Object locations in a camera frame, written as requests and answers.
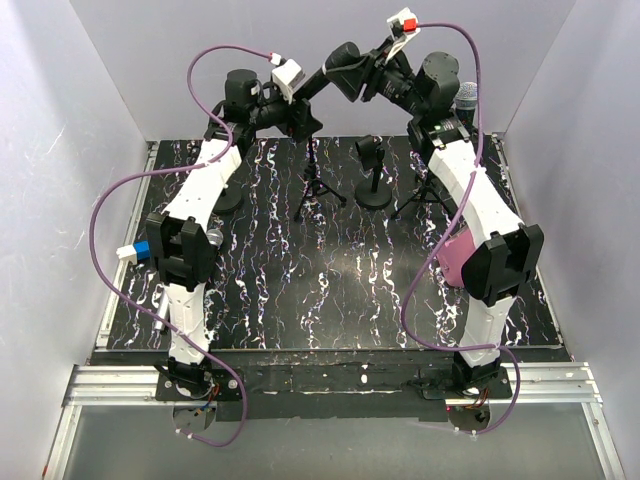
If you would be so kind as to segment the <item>tall black foam microphone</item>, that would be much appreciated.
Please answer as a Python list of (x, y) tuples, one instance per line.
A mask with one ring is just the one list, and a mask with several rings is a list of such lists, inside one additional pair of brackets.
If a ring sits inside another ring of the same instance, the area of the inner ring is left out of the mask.
[(338, 69), (355, 65), (360, 57), (360, 50), (355, 43), (343, 43), (331, 52), (320, 69), (294, 93), (294, 99), (296, 101), (310, 100), (329, 85), (329, 73), (335, 73)]

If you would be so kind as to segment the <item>black tripod stand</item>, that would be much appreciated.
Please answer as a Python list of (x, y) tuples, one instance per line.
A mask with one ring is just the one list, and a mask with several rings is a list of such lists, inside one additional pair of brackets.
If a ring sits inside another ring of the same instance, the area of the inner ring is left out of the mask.
[(321, 179), (314, 149), (314, 139), (312, 137), (307, 139), (307, 165), (303, 172), (303, 180), (305, 182), (305, 189), (298, 208), (293, 216), (293, 220), (295, 222), (299, 222), (301, 220), (302, 208), (306, 203), (327, 194), (331, 194), (336, 197), (339, 200), (341, 207), (346, 206), (347, 198), (339, 194), (335, 189), (331, 188)]

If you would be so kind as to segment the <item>round base stand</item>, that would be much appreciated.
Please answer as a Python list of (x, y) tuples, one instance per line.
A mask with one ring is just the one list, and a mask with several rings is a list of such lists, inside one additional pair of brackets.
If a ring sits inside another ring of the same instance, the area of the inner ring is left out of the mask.
[(369, 179), (362, 180), (355, 188), (356, 203), (368, 210), (382, 210), (392, 200), (392, 190), (381, 183), (384, 167), (385, 150), (377, 137), (368, 135), (355, 143), (358, 158), (365, 173), (369, 172)]
[(238, 185), (232, 184), (222, 190), (213, 212), (216, 215), (229, 215), (237, 211), (242, 204), (242, 190)]

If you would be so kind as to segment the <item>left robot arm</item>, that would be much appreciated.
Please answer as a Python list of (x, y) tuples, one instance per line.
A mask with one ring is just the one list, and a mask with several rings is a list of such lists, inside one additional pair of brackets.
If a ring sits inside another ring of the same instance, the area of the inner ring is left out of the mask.
[(203, 399), (213, 388), (213, 377), (205, 369), (210, 342), (204, 292), (222, 237), (207, 231), (211, 214), (258, 130), (278, 127), (292, 136), (303, 132), (310, 106), (294, 100), (303, 78), (302, 68), (293, 60), (274, 68), (266, 83), (260, 83), (252, 70), (229, 72), (225, 98), (213, 110), (221, 120), (209, 121), (195, 169), (169, 204), (146, 219), (151, 259), (164, 287), (168, 320), (175, 328), (161, 371), (190, 399)]

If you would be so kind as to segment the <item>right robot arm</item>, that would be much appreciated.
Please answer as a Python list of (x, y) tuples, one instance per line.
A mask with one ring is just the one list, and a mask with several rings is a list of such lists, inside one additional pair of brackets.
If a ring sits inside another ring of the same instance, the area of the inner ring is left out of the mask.
[(469, 297), (459, 344), (452, 348), (449, 386), (464, 397), (486, 391), (501, 374), (501, 337), (521, 288), (535, 275), (544, 234), (527, 225), (503, 200), (481, 166), (483, 146), (473, 141), (458, 112), (463, 88), (459, 63), (444, 52), (427, 55), (413, 72), (389, 47), (364, 54), (347, 42), (325, 61), (323, 73), (349, 100), (380, 94), (411, 114), (411, 146), (456, 205), (456, 234), (445, 233), (432, 259), (446, 281)]

